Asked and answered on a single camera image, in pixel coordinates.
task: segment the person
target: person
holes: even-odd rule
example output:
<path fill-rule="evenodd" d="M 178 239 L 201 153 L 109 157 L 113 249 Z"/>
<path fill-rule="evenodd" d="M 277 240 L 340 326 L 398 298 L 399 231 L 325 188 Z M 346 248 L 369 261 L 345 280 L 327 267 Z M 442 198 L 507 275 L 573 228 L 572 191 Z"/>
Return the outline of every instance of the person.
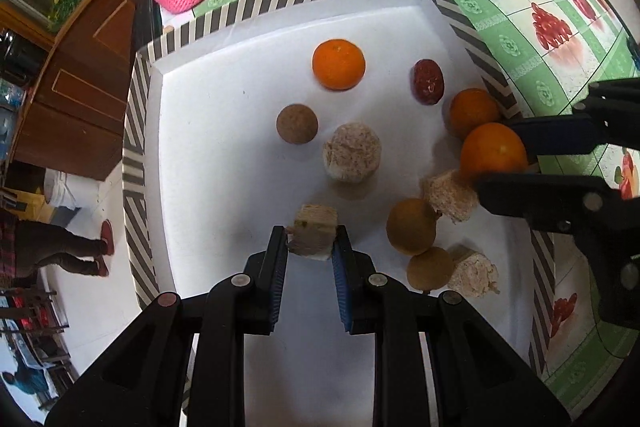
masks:
<path fill-rule="evenodd" d="M 102 222 L 100 239 L 87 239 L 49 223 L 20 220 L 0 208 L 0 273 L 7 277 L 27 277 L 51 264 L 71 273 L 107 277 L 103 256 L 113 255 L 113 251 L 113 229 L 108 220 Z"/>
<path fill-rule="evenodd" d="M 49 384 L 44 377 L 44 371 L 27 367 L 20 354 L 17 354 L 15 361 L 18 363 L 15 373 L 2 372 L 2 379 L 8 385 L 14 385 L 25 394 L 49 394 Z"/>

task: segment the person in blue shirt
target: person in blue shirt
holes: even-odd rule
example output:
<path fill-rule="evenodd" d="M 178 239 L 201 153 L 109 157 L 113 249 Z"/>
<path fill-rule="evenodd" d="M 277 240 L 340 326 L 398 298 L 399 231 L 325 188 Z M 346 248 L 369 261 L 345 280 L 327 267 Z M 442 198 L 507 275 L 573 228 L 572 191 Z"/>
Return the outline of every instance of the person in blue shirt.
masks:
<path fill-rule="evenodd" d="M 2 372 L 2 378 L 9 385 L 14 385 L 26 394 L 49 393 L 49 386 L 44 371 L 27 367 L 20 355 L 16 357 L 18 369 L 14 374 Z"/>

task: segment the silver rivet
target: silver rivet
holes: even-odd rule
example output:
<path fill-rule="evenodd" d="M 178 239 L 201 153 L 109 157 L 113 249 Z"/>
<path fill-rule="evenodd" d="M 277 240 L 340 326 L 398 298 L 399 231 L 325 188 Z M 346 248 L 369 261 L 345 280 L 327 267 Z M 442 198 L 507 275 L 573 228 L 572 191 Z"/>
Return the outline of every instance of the silver rivet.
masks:
<path fill-rule="evenodd" d="M 638 286 L 640 271 L 635 263 L 627 263 L 620 270 L 620 283 L 627 289 L 632 290 Z"/>
<path fill-rule="evenodd" d="M 247 286 L 251 282 L 251 277 L 246 273 L 238 273 L 231 277 L 231 284 L 233 286 Z"/>
<path fill-rule="evenodd" d="M 165 292 L 158 297 L 158 304 L 162 306 L 162 308 L 168 308 L 173 306 L 178 300 L 178 296 L 172 292 Z"/>
<path fill-rule="evenodd" d="M 597 212 L 602 208 L 602 197 L 596 192 L 587 192 L 582 198 L 582 204 L 587 210 Z"/>
<path fill-rule="evenodd" d="M 386 276 L 382 273 L 374 273 L 369 275 L 369 284 L 373 286 L 384 286 L 388 282 Z"/>
<path fill-rule="evenodd" d="M 460 302 L 462 302 L 462 295 L 460 295 L 458 292 L 454 292 L 453 290 L 447 290 L 446 292 L 442 293 L 442 300 L 447 304 L 455 306 L 456 304 L 460 304 Z"/>
<path fill-rule="evenodd" d="M 571 221 L 558 221 L 558 230 L 563 233 L 569 232 L 571 230 Z"/>

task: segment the tray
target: tray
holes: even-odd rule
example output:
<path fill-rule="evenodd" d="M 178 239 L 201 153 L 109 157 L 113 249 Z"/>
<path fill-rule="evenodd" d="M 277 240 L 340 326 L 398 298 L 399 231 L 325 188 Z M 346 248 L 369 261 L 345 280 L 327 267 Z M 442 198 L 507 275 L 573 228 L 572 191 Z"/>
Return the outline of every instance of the tray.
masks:
<path fill-rule="evenodd" d="M 366 56 L 366 76 L 348 92 L 327 92 L 313 79 L 310 57 L 329 38 L 349 39 Z M 410 93 L 409 70 L 420 58 L 444 72 L 445 96 L 434 107 Z M 141 305 L 160 289 L 208 292 L 241 271 L 271 227 L 292 223 L 303 203 L 337 208 L 354 247 L 406 282 L 408 258 L 386 240 L 386 215 L 418 195 L 420 177 L 456 166 L 460 142 L 447 134 L 444 111 L 459 90 L 482 81 L 505 115 L 518 113 L 452 0 L 239 0 L 153 42 L 136 58 L 124 151 Z M 296 102 L 319 119 L 305 146 L 282 142 L 274 128 L 279 111 Z M 380 136 L 382 165 L 364 187 L 345 192 L 325 176 L 320 150 L 354 120 Z M 545 348 L 533 333 L 547 318 L 534 273 L 550 259 L 548 237 L 479 209 L 466 223 L 438 222 L 436 245 L 458 243 L 497 265 L 500 295 L 472 303 L 537 370 Z M 370 425 L 372 363 L 372 338 L 344 333 L 330 264 L 290 256 L 275 332 L 246 339 L 248 425 Z"/>

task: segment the black and white striped border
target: black and white striped border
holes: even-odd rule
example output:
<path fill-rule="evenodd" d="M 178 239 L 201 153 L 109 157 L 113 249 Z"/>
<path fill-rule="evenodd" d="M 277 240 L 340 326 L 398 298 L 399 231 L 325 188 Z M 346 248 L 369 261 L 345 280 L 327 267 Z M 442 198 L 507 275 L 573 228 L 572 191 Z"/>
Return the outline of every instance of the black and white striped border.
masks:
<path fill-rule="evenodd" d="M 159 58 L 226 26 L 263 13 L 311 1 L 315 0 L 236 0 L 189 21 L 178 30 L 162 35 L 136 54 L 125 119 L 122 178 L 130 267 L 138 302 L 142 309 L 159 294 L 146 225 L 145 204 L 145 118 L 151 65 Z M 498 63 L 458 4 L 454 0 L 433 0 L 433 2 L 461 39 L 462 45 L 478 68 L 486 88 L 500 105 L 505 117 L 520 117 L 518 103 L 507 80 L 500 72 Z M 535 312 L 529 346 L 529 362 L 532 369 L 540 375 L 548 346 L 555 266 L 553 244 L 549 236 L 532 232 L 531 240 L 536 250 L 536 258 L 534 260 Z M 187 406 L 189 392 L 190 382 L 185 388 L 184 407 Z"/>

